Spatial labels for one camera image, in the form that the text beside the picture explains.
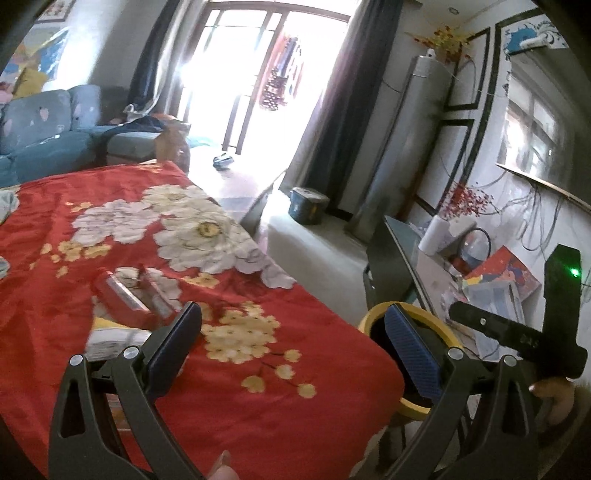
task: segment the dark curtain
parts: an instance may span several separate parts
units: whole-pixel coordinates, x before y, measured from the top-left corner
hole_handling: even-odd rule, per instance
[[[136,105],[138,111],[143,110],[154,96],[156,72],[162,45],[180,2],[181,0],[168,0],[166,2],[162,13],[154,24],[154,28],[152,28],[142,51],[142,56],[139,58],[138,66],[129,86],[128,98],[128,103]]]
[[[314,150],[304,186],[336,209],[378,97],[404,0],[370,0],[343,69],[332,112]]]

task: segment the bed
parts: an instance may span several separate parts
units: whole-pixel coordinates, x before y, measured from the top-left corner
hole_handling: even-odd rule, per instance
[[[140,264],[158,271],[171,301],[202,308],[202,335],[157,402],[201,471],[223,450],[242,480],[344,480],[363,461],[398,408],[396,364],[175,165],[99,168],[14,190],[19,205],[0,225],[0,415],[41,472],[67,361],[107,316],[90,284],[100,267]],[[122,437],[142,465],[131,434]]]

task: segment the sofa cushion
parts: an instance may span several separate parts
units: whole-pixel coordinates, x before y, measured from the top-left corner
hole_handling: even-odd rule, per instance
[[[24,183],[94,167],[95,152],[92,147],[90,135],[66,132],[59,137],[20,148],[9,158],[17,171],[17,183]]]
[[[78,85],[68,92],[72,99],[72,130],[96,126],[100,121],[100,87]]]
[[[98,145],[100,142],[100,138],[103,136],[103,134],[115,127],[116,127],[116,125],[99,125],[97,127],[83,127],[83,128],[76,128],[75,130],[72,129],[72,130],[90,135],[92,137],[92,141],[95,143],[95,145]]]
[[[72,97],[72,130],[108,124],[123,116],[128,91],[123,87],[78,85],[68,90]]]
[[[117,157],[133,158],[137,160],[152,160],[156,158],[154,140],[159,133],[128,132],[115,135],[109,141],[107,152]]]
[[[18,184],[17,171],[9,157],[0,155],[0,189]]]
[[[70,94],[65,90],[19,98],[2,110],[0,154],[67,132],[72,127]]]

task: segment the glass door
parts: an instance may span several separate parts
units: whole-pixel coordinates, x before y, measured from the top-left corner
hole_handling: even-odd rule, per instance
[[[283,15],[209,9],[195,54],[182,72],[178,116],[191,123],[191,134],[210,138],[224,151],[236,151]]]

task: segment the red berry branch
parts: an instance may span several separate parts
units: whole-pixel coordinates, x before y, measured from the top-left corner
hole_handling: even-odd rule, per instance
[[[479,217],[492,206],[492,201],[493,197],[480,189],[468,187],[465,183],[454,183],[439,215],[445,220],[464,215]]]

